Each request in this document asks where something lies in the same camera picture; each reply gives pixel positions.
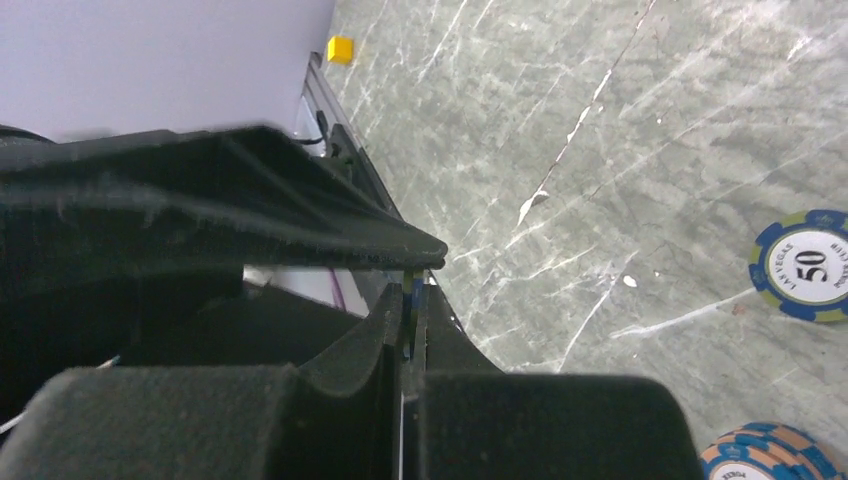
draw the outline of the poker chip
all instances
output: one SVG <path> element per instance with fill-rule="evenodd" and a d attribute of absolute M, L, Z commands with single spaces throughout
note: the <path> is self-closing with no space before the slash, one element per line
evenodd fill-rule
<path fill-rule="evenodd" d="M 812 465 L 811 470 L 818 474 L 819 478 L 848 480 L 848 472 L 839 462 L 836 453 L 802 430 L 776 422 L 752 422 L 741 430 L 761 432 L 794 455 L 803 457 Z"/>
<path fill-rule="evenodd" d="M 764 432 L 735 430 L 721 436 L 715 443 L 733 443 L 755 448 L 789 467 L 799 480 L 823 480 L 815 465 L 806 457 L 794 453 L 790 445 Z"/>
<path fill-rule="evenodd" d="M 748 273 L 767 303 L 810 322 L 848 319 L 848 214 L 798 212 L 757 237 Z"/>
<path fill-rule="evenodd" d="M 798 476 L 771 455 L 736 443 L 720 443 L 701 453 L 706 480 L 798 480 Z"/>

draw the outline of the marble floor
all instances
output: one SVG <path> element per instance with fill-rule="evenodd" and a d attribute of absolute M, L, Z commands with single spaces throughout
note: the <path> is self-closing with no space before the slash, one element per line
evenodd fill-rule
<path fill-rule="evenodd" d="M 479 348 L 664 383 L 696 446 L 848 449 L 848 324 L 752 289 L 754 238 L 848 210 L 843 0 L 339 0 L 326 75 Z"/>

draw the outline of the black fabric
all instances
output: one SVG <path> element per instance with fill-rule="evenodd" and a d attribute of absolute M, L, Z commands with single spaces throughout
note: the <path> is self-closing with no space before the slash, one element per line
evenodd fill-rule
<path fill-rule="evenodd" d="M 0 302 L 0 423 L 61 371 L 99 365 L 134 337 L 159 335 L 210 300 L 241 291 L 238 269 L 115 278 Z"/>
<path fill-rule="evenodd" d="M 427 376 L 422 478 L 703 478 L 665 387 L 632 377 Z"/>
<path fill-rule="evenodd" d="M 73 370 L 0 452 L 3 479 L 278 478 L 292 369 Z"/>

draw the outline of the black foam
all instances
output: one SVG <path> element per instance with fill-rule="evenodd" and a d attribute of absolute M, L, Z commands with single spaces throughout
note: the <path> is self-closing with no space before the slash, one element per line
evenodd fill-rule
<path fill-rule="evenodd" d="M 0 452 L 3 479 L 253 480 L 274 474 L 292 368 L 72 370 Z"/>
<path fill-rule="evenodd" d="M 686 420 L 646 379 L 430 374 L 421 478 L 703 478 Z"/>

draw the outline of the white vein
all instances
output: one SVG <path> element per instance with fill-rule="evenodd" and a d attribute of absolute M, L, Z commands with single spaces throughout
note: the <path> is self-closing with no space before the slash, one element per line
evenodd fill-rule
<path fill-rule="evenodd" d="M 457 261 L 457 260 L 462 260 L 463 258 L 470 257 L 471 255 L 474 255 L 474 254 L 476 254 L 476 253 L 480 253 L 480 252 L 482 252 L 483 250 L 486 250 L 487 248 L 489 248 L 489 247 L 491 247 L 491 246 L 492 246 L 492 244 L 490 243 L 490 244 L 485 245 L 485 246 L 482 246 L 482 247 L 480 247 L 480 248 L 475 248 L 474 250 L 471 250 L 471 251 L 465 252 L 465 253 L 463 253 L 462 255 L 457 255 L 456 257 L 454 257 L 453 261 L 455 262 L 455 261 Z"/>
<path fill-rule="evenodd" d="M 798 367 L 795 367 L 792 370 L 789 370 L 788 372 L 784 373 L 783 375 L 772 380 L 771 384 L 776 385 L 776 384 L 780 383 L 781 381 L 786 380 L 786 377 L 788 377 L 789 375 L 792 375 L 793 373 L 795 373 L 797 371 L 798 371 Z"/>
<path fill-rule="evenodd" d="M 609 288 L 607 288 L 604 294 L 601 295 L 601 298 L 598 299 L 598 301 L 595 303 L 595 306 L 592 307 L 592 310 L 589 311 L 589 315 L 587 315 L 586 318 L 583 320 L 583 323 L 580 324 L 580 328 L 578 328 L 577 332 L 574 333 L 574 336 L 571 337 L 571 341 L 568 342 L 568 346 L 565 348 L 565 353 L 562 355 L 562 360 L 559 364 L 559 368 L 556 369 L 557 372 L 562 371 L 562 368 L 565 366 L 565 361 L 568 359 L 568 354 L 571 353 L 571 349 L 574 348 L 574 345 L 577 343 L 577 339 L 580 338 L 580 335 L 583 334 L 583 330 L 586 328 L 586 325 L 589 324 L 589 320 L 591 320 L 592 317 L 595 316 L 595 314 L 598 312 L 598 310 L 600 310 L 604 302 L 606 302 L 607 299 L 610 297 L 610 295 L 612 294 L 612 290 L 618 283 L 618 279 L 624 273 L 624 270 L 627 268 L 627 265 L 630 264 L 630 261 L 633 260 L 633 257 L 635 257 L 637 253 L 639 253 L 638 250 L 628 255 L 627 259 L 624 261 L 624 266 L 621 268 L 619 274 L 616 275 L 615 279 L 612 282 L 610 282 Z"/>
<path fill-rule="evenodd" d="M 480 22 L 483 21 L 483 17 L 485 17 L 486 14 L 489 13 L 489 7 L 491 7 L 492 3 L 494 3 L 494 2 L 495 2 L 495 0 L 489 0 L 486 3 L 486 7 L 483 8 L 483 13 L 481 13 L 480 16 L 477 17 L 477 21 L 474 22 L 474 26 L 471 27 L 472 30 L 477 30 L 477 27 L 480 25 Z"/>
<path fill-rule="evenodd" d="M 656 3 L 657 0 L 651 0 L 651 3 L 648 4 L 648 8 L 645 10 L 645 13 L 642 14 L 642 17 L 639 18 L 639 21 L 636 23 L 636 27 L 633 29 L 633 34 L 630 36 L 630 39 L 627 41 L 627 44 L 621 50 L 621 53 L 618 55 L 618 58 L 615 59 L 610 68 L 606 71 L 604 77 L 595 87 L 595 91 L 592 94 L 592 99 L 589 101 L 586 107 L 583 108 L 583 111 L 580 112 L 580 116 L 577 118 L 577 122 L 574 124 L 574 127 L 571 129 L 571 132 L 566 135 L 565 145 L 563 145 L 562 150 L 560 150 L 559 155 L 557 155 L 556 159 L 554 160 L 554 163 L 551 164 L 550 168 L 548 168 L 548 173 L 545 174 L 545 178 L 543 178 L 542 181 L 539 182 L 539 186 L 536 187 L 536 191 L 533 193 L 533 195 L 531 195 L 530 198 L 528 198 L 519 208 L 518 223 L 516 224 L 515 228 L 518 228 L 521 225 L 521 222 L 524 221 L 524 218 L 530 212 L 530 208 L 532 208 L 533 206 L 534 197 L 537 196 L 539 192 L 543 191 L 543 189 L 545 188 L 545 183 L 551 177 L 551 174 L 553 173 L 557 164 L 559 164 L 559 161 L 562 160 L 562 158 L 565 156 L 565 152 L 568 151 L 568 147 L 571 145 L 571 140 L 574 138 L 575 135 L 577 135 L 577 132 L 580 130 L 580 127 L 583 126 L 583 121 L 586 120 L 586 117 L 589 115 L 589 112 L 592 110 L 592 107 L 595 105 L 595 102 L 598 101 L 598 97 L 601 96 L 601 92 L 603 92 L 604 87 L 606 87 L 607 82 L 612 76 L 612 72 L 618 66 L 619 62 L 621 62 L 621 59 L 624 58 L 624 54 L 630 48 L 630 45 L 633 43 L 633 39 L 636 38 L 636 34 L 639 33 L 639 29 L 642 28 L 642 24 L 644 23 L 645 18 L 647 18 L 648 14 L 651 13 L 651 10 L 653 10 L 654 5 L 656 5 Z M 554 85 L 559 82 L 559 78 L 561 78 L 562 75 L 563 74 L 560 73 L 560 77 L 557 78 L 557 81 L 554 82 Z"/>
<path fill-rule="evenodd" d="M 659 332 L 660 330 L 665 330 L 666 328 L 672 327 L 674 325 L 688 322 L 690 320 L 695 320 L 696 318 L 702 317 L 708 313 L 716 312 L 724 305 L 735 302 L 736 300 L 739 300 L 740 298 L 750 295 L 756 291 L 757 290 L 755 288 L 749 288 L 745 291 L 737 293 L 732 297 L 725 298 L 724 300 L 719 300 L 718 302 L 705 305 L 701 308 L 696 308 L 695 310 L 692 310 L 691 312 L 683 314 L 677 318 L 672 318 L 671 320 L 666 320 L 664 322 L 660 322 L 649 327 L 630 325 L 629 327 L 611 333 L 609 335 L 609 338 L 616 339 L 629 335 L 649 335 L 651 333 Z"/>
<path fill-rule="evenodd" d="M 824 148 L 825 146 L 827 146 L 828 144 L 830 144 L 830 143 L 832 143 L 836 140 L 839 140 L 840 138 L 844 137 L 846 134 L 848 134 L 848 131 L 834 135 L 834 136 L 828 138 L 827 140 L 825 140 L 824 142 L 822 142 L 821 144 L 819 144 L 817 147 L 815 147 L 811 150 L 807 150 L 805 153 L 802 153 L 801 155 L 798 155 L 794 158 L 790 158 L 789 160 L 786 160 L 785 162 L 781 163 L 780 165 L 778 165 L 778 166 L 776 166 L 772 169 L 769 169 L 769 170 L 767 170 L 763 173 L 760 173 L 758 175 L 754 175 L 753 177 L 748 178 L 744 182 L 741 182 L 738 185 L 735 185 L 732 188 L 727 189 L 721 195 L 710 199 L 710 201 L 708 201 L 706 204 L 704 204 L 704 206 L 702 208 L 703 209 L 708 208 L 713 203 L 721 200 L 722 198 L 732 194 L 733 192 L 739 190 L 740 188 L 742 188 L 746 185 L 752 185 L 754 183 L 761 182 L 761 181 L 765 180 L 766 178 L 768 178 L 769 175 L 771 175 L 772 173 L 774 173 L 774 172 L 776 172 L 776 171 L 778 171 L 782 168 L 788 167 L 789 165 L 792 165 L 793 163 L 797 163 L 798 161 L 803 160 L 803 159 L 810 157 L 812 155 L 817 155 L 822 148 Z"/>
<path fill-rule="evenodd" d="M 374 20 L 374 23 L 372 23 L 371 25 L 368 26 L 367 30 L 365 30 L 365 36 L 362 37 L 362 42 L 359 44 L 359 47 L 358 47 L 358 50 L 360 52 L 365 50 L 365 45 L 368 44 L 368 37 L 371 36 L 371 32 L 374 30 L 374 27 L 377 25 L 377 23 L 380 22 L 380 19 L 383 18 L 383 12 L 386 11 L 386 5 L 388 5 L 388 4 L 389 4 L 389 0 L 385 0 L 383 2 L 383 6 L 380 8 L 380 13 L 377 14 L 377 19 Z M 356 71 L 356 67 L 358 65 L 359 65 L 359 62 L 354 62 L 353 66 L 351 66 L 350 70 L 348 70 L 347 75 L 345 76 L 345 81 L 342 84 L 342 89 L 339 91 L 339 100 L 344 98 L 345 90 L 347 90 L 347 86 L 350 83 L 350 79 L 351 79 L 351 77 L 353 77 L 353 72 Z"/>
<path fill-rule="evenodd" d="M 515 332 L 521 330 L 522 327 L 523 327 L 523 325 L 519 325 L 517 327 L 512 327 L 505 332 L 499 333 L 497 335 L 492 335 L 491 337 L 484 338 L 483 340 L 480 340 L 480 342 L 477 343 L 477 348 L 485 347 L 486 345 L 492 343 L 493 340 L 497 340 L 501 337 L 505 337 L 505 336 L 509 335 L 510 333 L 515 333 Z"/>
<path fill-rule="evenodd" d="M 445 45 L 445 40 L 447 40 L 450 34 L 453 33 L 453 29 L 456 27 L 456 22 L 459 20 L 459 16 L 462 14 L 462 10 L 465 8 L 466 4 L 468 4 L 468 0 L 462 0 L 462 3 L 456 10 L 456 15 L 453 16 L 453 20 L 448 26 L 447 31 L 445 32 L 444 36 L 442 36 L 442 39 L 439 41 L 439 43 L 436 45 L 436 48 L 433 50 L 432 55 L 430 55 L 430 60 L 427 62 L 426 65 L 424 65 L 424 68 L 421 70 L 421 72 L 418 73 L 418 81 L 416 82 L 416 85 L 421 83 L 422 80 L 424 80 L 424 76 L 427 75 L 427 71 L 429 71 L 430 67 L 432 67 L 433 64 L 436 62 L 436 58 L 438 58 L 439 53 L 442 51 L 442 48 Z"/>

